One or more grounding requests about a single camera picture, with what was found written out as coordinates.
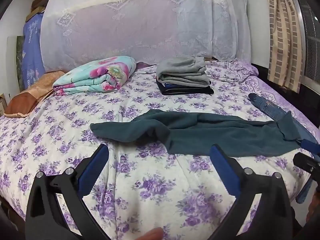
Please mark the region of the person's hand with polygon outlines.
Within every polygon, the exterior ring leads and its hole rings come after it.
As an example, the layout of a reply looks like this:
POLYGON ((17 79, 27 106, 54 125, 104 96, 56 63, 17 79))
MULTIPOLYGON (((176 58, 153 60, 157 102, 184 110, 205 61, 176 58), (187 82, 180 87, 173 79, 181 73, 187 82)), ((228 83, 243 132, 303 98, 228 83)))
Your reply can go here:
POLYGON ((164 236, 164 231, 162 228, 154 228, 141 237, 139 237, 137 240, 162 240, 164 236))

